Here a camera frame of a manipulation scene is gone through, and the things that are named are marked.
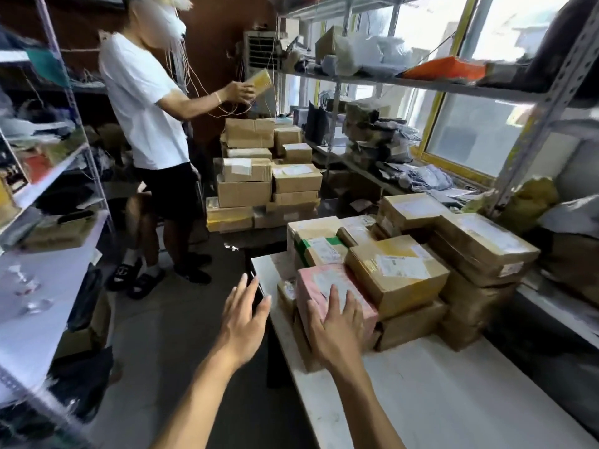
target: black shoe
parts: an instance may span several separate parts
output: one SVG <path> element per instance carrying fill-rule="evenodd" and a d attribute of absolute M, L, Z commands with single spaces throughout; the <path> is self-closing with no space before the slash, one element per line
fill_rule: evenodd
<path fill-rule="evenodd" d="M 138 258 L 133 266 L 124 263 L 118 265 L 109 279 L 106 280 L 106 289 L 109 292 L 119 292 L 129 288 L 137 279 L 141 264 L 141 258 Z"/>
<path fill-rule="evenodd" d="M 212 277 L 209 274 L 188 264 L 176 264 L 173 269 L 178 276 L 183 277 L 192 284 L 208 285 L 212 282 Z"/>
<path fill-rule="evenodd" d="M 196 268 L 207 266 L 212 263 L 212 256 L 206 254 L 197 254 L 196 252 L 187 252 L 185 262 Z"/>
<path fill-rule="evenodd" d="M 129 296 L 131 299 L 135 299 L 136 301 L 144 299 L 148 294 L 150 294 L 154 287 L 157 286 L 162 279 L 164 279 L 165 275 L 166 273 L 163 269 L 160 270 L 156 277 L 144 272 L 133 283 L 133 286 L 127 292 L 127 296 Z"/>

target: pink box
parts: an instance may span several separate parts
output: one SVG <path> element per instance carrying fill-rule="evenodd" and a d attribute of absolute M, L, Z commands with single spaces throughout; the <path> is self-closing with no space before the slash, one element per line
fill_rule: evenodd
<path fill-rule="evenodd" d="M 359 303 L 362 303 L 364 314 L 364 340 L 370 338 L 374 331 L 374 325 L 378 321 L 378 312 L 365 295 L 360 291 L 358 282 L 343 264 L 325 264 L 298 270 L 295 298 L 299 309 L 304 331 L 309 334 L 308 300 L 313 299 L 318 307 L 320 321 L 326 318 L 329 308 L 329 291 L 331 285 L 335 284 L 339 290 L 339 301 L 341 311 L 345 307 L 347 290 L 351 290 Z"/>

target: concrete floor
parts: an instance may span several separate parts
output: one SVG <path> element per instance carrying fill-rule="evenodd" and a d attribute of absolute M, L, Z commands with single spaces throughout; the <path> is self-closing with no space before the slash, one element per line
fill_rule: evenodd
<path fill-rule="evenodd" d="M 219 330 L 223 304 L 244 272 L 244 254 L 211 234 L 199 249 L 213 256 L 200 287 L 169 271 L 142 301 L 117 297 L 115 358 L 122 379 L 110 386 L 90 430 L 109 449 L 146 449 L 177 406 L 193 372 Z M 165 254 L 165 266 L 169 257 Z M 214 423 L 209 448 L 315 447 L 295 389 L 266 388 L 266 339 L 231 380 Z"/>

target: brown wall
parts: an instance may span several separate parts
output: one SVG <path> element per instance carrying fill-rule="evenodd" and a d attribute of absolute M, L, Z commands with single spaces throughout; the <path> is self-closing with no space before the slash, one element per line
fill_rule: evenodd
<path fill-rule="evenodd" d="M 208 92 L 220 89 L 236 79 L 236 62 L 227 58 L 243 31 L 254 24 L 274 27 L 275 16 L 268 0 L 191 0 L 194 7 L 181 14 L 187 24 L 186 48 L 189 62 Z M 123 11 L 103 7 L 49 0 L 50 16 L 61 48 L 93 48 L 98 44 L 98 29 L 115 31 L 123 23 Z M 31 3 L 21 0 L 0 1 L 0 22 L 23 36 L 44 40 L 41 22 Z M 97 70 L 97 54 L 65 53 L 68 66 Z M 205 93 L 197 81 L 199 95 Z M 207 143 L 222 131 L 224 118 L 204 115 L 193 120 L 194 140 Z"/>

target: white t-shirt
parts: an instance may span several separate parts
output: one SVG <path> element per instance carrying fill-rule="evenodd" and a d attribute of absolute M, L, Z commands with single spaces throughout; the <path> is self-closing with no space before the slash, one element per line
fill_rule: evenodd
<path fill-rule="evenodd" d="M 100 73 L 138 168 L 161 170 L 189 162 L 180 121 L 156 102 L 177 84 L 147 50 L 115 33 L 100 48 Z"/>

